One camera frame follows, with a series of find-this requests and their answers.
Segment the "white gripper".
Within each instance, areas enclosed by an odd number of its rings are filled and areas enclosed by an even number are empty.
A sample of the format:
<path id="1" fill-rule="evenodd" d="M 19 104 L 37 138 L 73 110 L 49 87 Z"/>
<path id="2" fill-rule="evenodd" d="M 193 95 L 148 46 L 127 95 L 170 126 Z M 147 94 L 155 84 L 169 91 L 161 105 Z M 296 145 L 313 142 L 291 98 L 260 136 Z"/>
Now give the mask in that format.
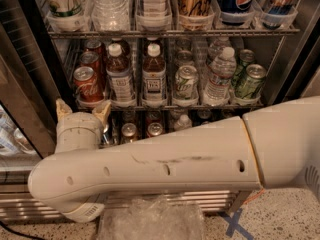
<path id="1" fill-rule="evenodd" d="M 101 142 L 103 126 L 106 126 L 111 113 L 111 101 L 104 100 L 97 105 L 92 114 L 77 112 L 61 98 L 56 100 L 57 145 L 56 153 L 73 150 L 97 149 Z"/>

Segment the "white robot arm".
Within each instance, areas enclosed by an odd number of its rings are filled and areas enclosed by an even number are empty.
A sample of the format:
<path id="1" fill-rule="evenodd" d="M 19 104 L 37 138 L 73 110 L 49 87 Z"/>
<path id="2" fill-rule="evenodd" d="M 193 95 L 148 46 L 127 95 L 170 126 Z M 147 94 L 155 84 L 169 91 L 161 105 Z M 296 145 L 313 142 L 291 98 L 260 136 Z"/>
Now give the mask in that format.
<path id="1" fill-rule="evenodd" d="M 53 154 L 31 171 L 31 195 L 76 222 L 112 193 L 259 188 L 319 191 L 320 97 L 300 98 L 106 149 Z"/>

